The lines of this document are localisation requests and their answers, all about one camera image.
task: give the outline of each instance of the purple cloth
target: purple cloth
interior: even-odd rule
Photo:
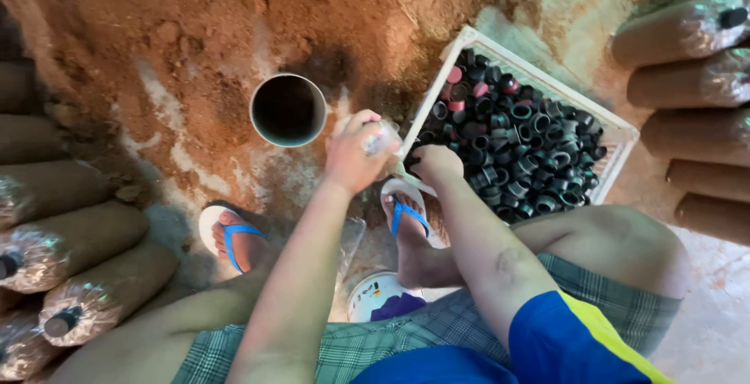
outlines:
[[[370,321],[388,320],[397,316],[406,315],[424,307],[427,303],[422,298],[416,298],[409,293],[401,293],[401,296],[391,296],[379,309],[370,313]]]

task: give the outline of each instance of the plaid shorts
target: plaid shorts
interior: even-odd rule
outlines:
[[[552,254],[540,254],[539,260],[562,291],[599,308],[625,343],[644,356],[659,345],[682,302],[616,283]],[[229,325],[201,332],[173,383],[224,382],[244,331],[244,325]],[[381,359],[440,345],[467,347],[510,366],[510,354],[482,321],[468,289],[462,289],[398,318],[327,324],[316,382],[345,384]]]

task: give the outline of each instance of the flip-flop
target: flip-flop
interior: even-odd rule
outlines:
[[[200,213],[200,220],[198,220],[198,231],[200,232],[200,240],[202,240],[203,245],[209,248],[211,253],[216,256],[219,256],[219,249],[216,248],[215,241],[214,241],[214,232],[213,230],[211,230],[211,227],[213,227],[216,223],[219,223],[219,216],[224,211],[229,211],[230,213],[236,216],[239,216],[239,214],[237,214],[233,210],[230,210],[227,207],[222,207],[221,205],[212,205],[210,207],[207,207],[205,210],[203,210],[202,213]],[[266,240],[268,239],[268,237],[266,235],[263,235],[262,232],[260,232],[258,229],[256,229],[253,226],[246,226],[242,224],[242,225],[223,226],[223,227],[224,227],[224,246],[227,248],[227,258],[230,259],[230,262],[232,263],[232,265],[234,265],[234,268],[237,268],[237,271],[239,271],[240,273],[245,273],[239,268],[239,265],[237,264],[237,260],[235,259],[234,247],[232,243],[232,235],[234,235],[235,233],[252,233],[254,235],[263,236],[263,238],[265,238]]]
[[[396,239],[396,236],[398,236],[398,227],[401,223],[402,214],[408,214],[416,218],[417,221],[425,227],[427,238],[430,237],[430,225],[427,223],[425,216],[419,214],[414,208],[399,201],[396,197],[397,192],[407,194],[422,209],[422,212],[427,212],[425,209],[425,199],[422,197],[421,193],[419,193],[419,189],[398,178],[393,178],[385,182],[380,190],[380,199],[383,200],[386,196],[392,196],[393,201],[395,202],[393,217],[391,220],[391,233],[393,234],[393,238]]]

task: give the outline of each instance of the brown sawdust pile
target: brown sawdust pile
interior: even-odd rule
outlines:
[[[65,126],[75,135],[75,155],[105,172],[137,177],[118,133],[126,130],[136,142],[158,138],[138,154],[164,178],[183,190],[259,209],[243,197],[234,172],[236,165],[253,165],[248,148],[265,148],[248,115],[266,69],[258,54],[267,53],[273,70],[312,79],[331,102],[345,84],[352,111],[370,108],[401,122],[439,69],[439,51],[494,0],[3,1],[42,80],[66,105],[63,112],[74,109]],[[170,129],[154,110],[137,61],[150,63],[181,102],[184,130]],[[175,163],[180,142],[195,163],[230,184],[229,193],[205,186],[195,171]],[[323,142],[288,155],[322,166]],[[280,189],[287,174],[270,166],[264,178],[254,178],[271,192],[270,214],[298,210],[289,190]]]

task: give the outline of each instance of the person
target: person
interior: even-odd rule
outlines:
[[[327,142],[325,175],[280,252],[238,233],[244,274],[147,313],[74,353],[52,382],[667,382],[648,361],[687,291],[689,257],[628,207],[580,207],[506,226],[445,147],[415,150],[450,247],[429,245],[417,204],[382,204],[407,287],[465,286],[405,316],[326,324],[338,238],[352,197],[393,148],[367,155],[380,116],[362,111]],[[248,225],[229,212],[214,226]]]

